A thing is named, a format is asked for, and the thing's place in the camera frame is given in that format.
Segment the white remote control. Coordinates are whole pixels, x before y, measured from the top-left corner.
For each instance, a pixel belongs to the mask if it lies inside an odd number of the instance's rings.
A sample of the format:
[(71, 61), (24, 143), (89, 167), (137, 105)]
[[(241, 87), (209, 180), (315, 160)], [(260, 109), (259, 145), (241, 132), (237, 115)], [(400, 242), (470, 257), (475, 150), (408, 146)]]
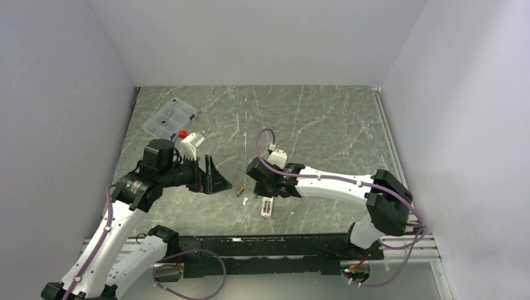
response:
[(262, 209), (261, 216), (270, 217), (273, 211), (273, 197), (263, 197), (262, 199)]

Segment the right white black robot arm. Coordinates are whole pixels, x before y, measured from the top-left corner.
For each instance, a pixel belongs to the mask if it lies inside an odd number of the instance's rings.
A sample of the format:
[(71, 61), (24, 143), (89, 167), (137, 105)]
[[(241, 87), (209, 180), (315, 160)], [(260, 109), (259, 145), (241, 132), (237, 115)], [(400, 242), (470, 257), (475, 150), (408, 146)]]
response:
[(384, 236), (403, 236), (412, 210), (411, 193), (387, 170), (373, 175), (324, 172), (303, 164), (288, 163), (284, 169), (255, 157), (246, 168), (264, 197), (319, 197), (354, 203), (367, 209), (353, 224), (344, 250), (360, 259)]

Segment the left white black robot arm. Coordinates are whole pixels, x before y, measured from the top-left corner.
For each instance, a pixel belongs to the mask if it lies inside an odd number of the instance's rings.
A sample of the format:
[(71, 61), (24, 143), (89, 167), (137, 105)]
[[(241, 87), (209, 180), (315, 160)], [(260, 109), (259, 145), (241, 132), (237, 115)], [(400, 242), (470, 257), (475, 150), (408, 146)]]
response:
[(59, 282), (49, 282), (42, 299), (119, 299), (152, 264), (186, 261), (199, 250), (185, 246), (179, 234), (157, 225), (142, 243), (117, 262), (132, 230), (146, 217), (166, 188), (184, 186), (199, 194), (216, 194), (232, 184), (216, 169), (210, 156), (206, 168), (183, 157), (174, 143), (153, 139), (131, 172), (106, 189), (107, 209), (85, 251)]

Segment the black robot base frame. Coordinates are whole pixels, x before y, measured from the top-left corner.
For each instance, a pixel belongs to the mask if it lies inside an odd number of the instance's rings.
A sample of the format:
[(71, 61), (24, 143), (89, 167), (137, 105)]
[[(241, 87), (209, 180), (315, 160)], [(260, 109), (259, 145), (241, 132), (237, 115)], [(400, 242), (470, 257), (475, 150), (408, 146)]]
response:
[(319, 273), (339, 275), (348, 264), (382, 260), (381, 247), (352, 245), (346, 233), (179, 236), (159, 263), (180, 263), (185, 279), (205, 276)]

